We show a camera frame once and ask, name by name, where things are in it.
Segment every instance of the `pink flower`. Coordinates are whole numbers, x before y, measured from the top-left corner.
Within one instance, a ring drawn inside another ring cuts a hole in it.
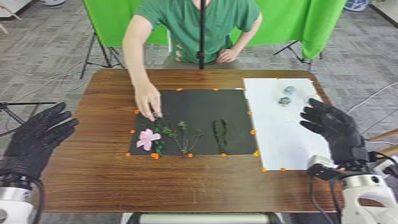
[[[137,142],[137,148],[144,146],[144,150],[149,152],[153,147],[153,141],[160,140],[160,134],[153,134],[153,130],[146,129],[140,132],[140,141]]]

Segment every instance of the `human hand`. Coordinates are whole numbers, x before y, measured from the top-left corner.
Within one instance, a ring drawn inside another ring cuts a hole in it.
[[[64,109],[66,104],[60,103],[30,118],[16,130],[4,154],[5,171],[36,179],[41,177],[53,150],[78,125],[76,119],[62,123],[71,118],[71,112],[62,112]]]
[[[318,100],[309,99],[311,107],[304,108],[300,125],[320,134],[329,142],[336,164],[346,161],[368,161],[364,138],[357,131],[355,121],[346,113]]]
[[[217,63],[229,63],[236,60],[240,52],[235,49],[224,49],[217,58]]]
[[[142,116],[155,121],[156,117],[162,117],[162,101],[160,92],[147,82],[144,85],[135,85],[135,102]]]

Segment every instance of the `person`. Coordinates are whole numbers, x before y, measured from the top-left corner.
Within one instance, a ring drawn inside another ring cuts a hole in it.
[[[204,63],[213,68],[233,68],[238,54],[256,35],[263,15],[256,0],[206,0],[206,52]],[[155,121],[162,117],[160,92],[147,78],[144,68],[144,43],[156,26],[171,31],[171,57],[167,68],[188,68],[199,63],[199,14],[201,0],[146,0],[126,30],[123,51],[135,87],[135,102],[144,117]],[[238,27],[242,35],[236,44],[231,31]]]

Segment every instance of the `robotic arm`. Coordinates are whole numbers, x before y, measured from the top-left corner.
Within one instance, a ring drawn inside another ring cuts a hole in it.
[[[366,151],[364,139],[352,117],[332,106],[311,99],[304,108],[302,126],[329,142],[332,160],[318,156],[309,161],[307,175],[343,183],[343,224],[398,224],[398,204],[384,178],[373,175],[368,163],[375,153]],[[370,199],[384,207],[362,206],[359,199]]]
[[[30,204],[32,185],[41,193],[41,205],[34,219],[39,223],[44,203],[41,173],[53,150],[75,132],[76,119],[62,112],[66,104],[44,110],[21,125],[11,139],[0,162],[0,219],[4,224],[27,224],[34,210]]]

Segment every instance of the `small stone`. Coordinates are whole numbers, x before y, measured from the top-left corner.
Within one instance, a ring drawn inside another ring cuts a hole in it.
[[[297,92],[295,86],[288,86],[286,89],[284,89],[284,94],[293,95],[295,92]]]
[[[291,99],[290,99],[288,97],[283,97],[283,98],[279,99],[279,104],[281,104],[283,106],[288,106],[290,103],[291,103]]]

